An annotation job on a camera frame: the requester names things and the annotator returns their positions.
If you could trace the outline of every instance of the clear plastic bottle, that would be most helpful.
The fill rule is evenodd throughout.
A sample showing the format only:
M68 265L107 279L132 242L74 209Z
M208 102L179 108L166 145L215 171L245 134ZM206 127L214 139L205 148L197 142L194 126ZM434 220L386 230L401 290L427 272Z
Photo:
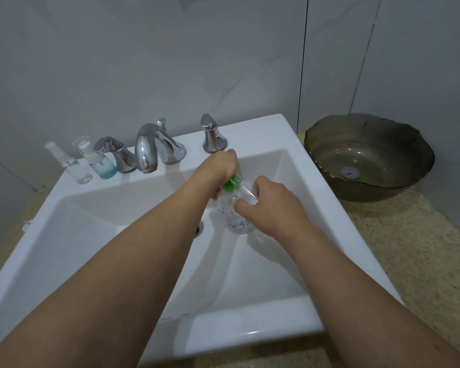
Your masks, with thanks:
M92 169L102 179L109 179L116 175L118 170L116 166L109 160L106 155L94 152L94 147L89 141L89 137L84 135L74 140L74 147L78 147L88 161Z
M47 142L46 147L49 152L58 160L63 168L70 174L80 185L89 183L93 176L83 166L80 165L78 160L69 156L65 151L58 147L55 142Z
M218 209L229 231L236 234L247 234L254 229L254 225L235 211L233 206L239 199L250 205L257 204L258 188L255 183L235 174L218 193Z

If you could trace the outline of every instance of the grout line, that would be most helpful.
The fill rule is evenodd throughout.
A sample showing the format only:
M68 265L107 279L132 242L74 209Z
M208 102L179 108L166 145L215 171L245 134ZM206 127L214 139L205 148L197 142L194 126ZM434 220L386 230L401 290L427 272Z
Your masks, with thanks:
M0 162L0 166L3 167L5 170L7 170L10 174L12 174L14 177L17 177L21 182L25 183L26 185L28 185L31 189L33 189L34 191L38 191L36 188L34 188L32 185L30 185L27 181L25 181L22 177L18 176L17 174L15 174L14 172L12 172L9 168L7 168L4 164L2 164Z
M373 36L373 30L375 29L375 23L378 17L378 11L380 10L380 4L382 0L378 1L377 12L375 13L375 19L373 20L373 25L371 26L370 37L368 39L368 44L366 44L366 51L364 52L363 63L361 64L360 74L358 75L358 81L356 82L356 88L354 89L353 98L351 99L351 105L349 106L349 113L353 109L354 98L356 98L356 91L358 90L358 85L360 84L361 74L363 72L364 61L366 60L366 55L368 54L368 48L370 47L371 37Z
M302 100L303 64L305 62L305 43L307 40L307 18L308 18L308 0L307 0L307 11L305 11L305 33L303 34L302 73L300 75L300 93L298 95L298 115L296 119L296 133L297 134L298 134L298 124L300 123L300 101Z

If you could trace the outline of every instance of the white sink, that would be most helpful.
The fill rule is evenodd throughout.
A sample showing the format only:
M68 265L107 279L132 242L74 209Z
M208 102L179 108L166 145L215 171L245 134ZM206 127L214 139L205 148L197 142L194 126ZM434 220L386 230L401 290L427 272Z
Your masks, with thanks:
M237 151L241 175L285 184L310 219L400 301L282 115L220 130ZM186 157L174 165L159 163L151 174L95 176L87 185L63 174L0 271L0 340L111 238L188 179L208 156L203 139L202 131L176 137ZM230 233L214 202L202 221L141 363L323 331L298 270L276 241L258 231Z

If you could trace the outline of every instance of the forearm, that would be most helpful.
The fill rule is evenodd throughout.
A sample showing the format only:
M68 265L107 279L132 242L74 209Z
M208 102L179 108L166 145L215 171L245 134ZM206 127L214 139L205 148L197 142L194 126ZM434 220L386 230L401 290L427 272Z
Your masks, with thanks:
M0 366L135 366L216 186L198 176L106 244L0 344Z
M349 260L316 226L285 243L348 366L460 366L460 353Z

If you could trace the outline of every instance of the person's right arm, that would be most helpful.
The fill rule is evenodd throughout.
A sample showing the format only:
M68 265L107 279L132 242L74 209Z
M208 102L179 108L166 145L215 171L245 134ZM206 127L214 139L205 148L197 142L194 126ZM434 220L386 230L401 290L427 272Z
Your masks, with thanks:
M350 367L460 367L460 352L357 267L280 183L257 179L259 201L235 204L295 261L325 329Z

